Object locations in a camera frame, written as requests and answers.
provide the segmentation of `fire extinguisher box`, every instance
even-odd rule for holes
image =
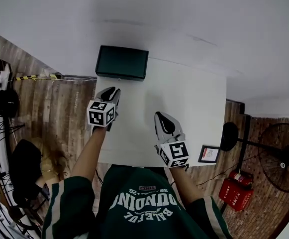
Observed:
[[[254,190],[245,189],[236,180],[225,179],[219,192],[219,197],[235,211],[245,209]]]

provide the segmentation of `picture frame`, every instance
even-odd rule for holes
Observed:
[[[220,147],[203,145],[198,158],[199,163],[216,163],[219,151]]]

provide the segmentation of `shirt sleeve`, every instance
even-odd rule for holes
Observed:
[[[42,239],[72,239],[88,233],[95,226],[94,200],[87,178],[71,177],[53,184]]]
[[[186,211],[208,237],[232,239],[227,224],[212,197],[194,201],[187,206]]]

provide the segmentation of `white table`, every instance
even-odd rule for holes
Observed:
[[[143,82],[98,77],[96,92],[121,89],[119,116],[106,135],[99,162],[165,166],[154,145],[154,113],[176,118],[186,134],[190,166],[199,163],[203,145],[219,146],[224,123],[226,78],[179,64],[149,59]]]

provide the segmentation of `green case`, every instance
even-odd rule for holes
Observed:
[[[101,46],[96,74],[98,76],[144,81],[149,52],[115,46]]]

